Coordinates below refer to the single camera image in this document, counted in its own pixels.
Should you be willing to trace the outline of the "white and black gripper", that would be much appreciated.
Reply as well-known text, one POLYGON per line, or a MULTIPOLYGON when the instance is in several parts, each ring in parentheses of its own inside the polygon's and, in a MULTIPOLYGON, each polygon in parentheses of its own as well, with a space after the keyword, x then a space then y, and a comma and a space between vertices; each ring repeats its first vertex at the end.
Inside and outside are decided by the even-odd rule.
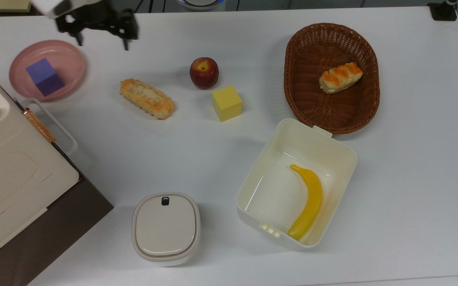
POLYGON ((138 39, 139 27, 132 9, 117 11, 109 0, 32 0, 31 4, 56 22, 59 32, 83 45, 84 29, 108 31, 122 39, 125 51, 138 39))

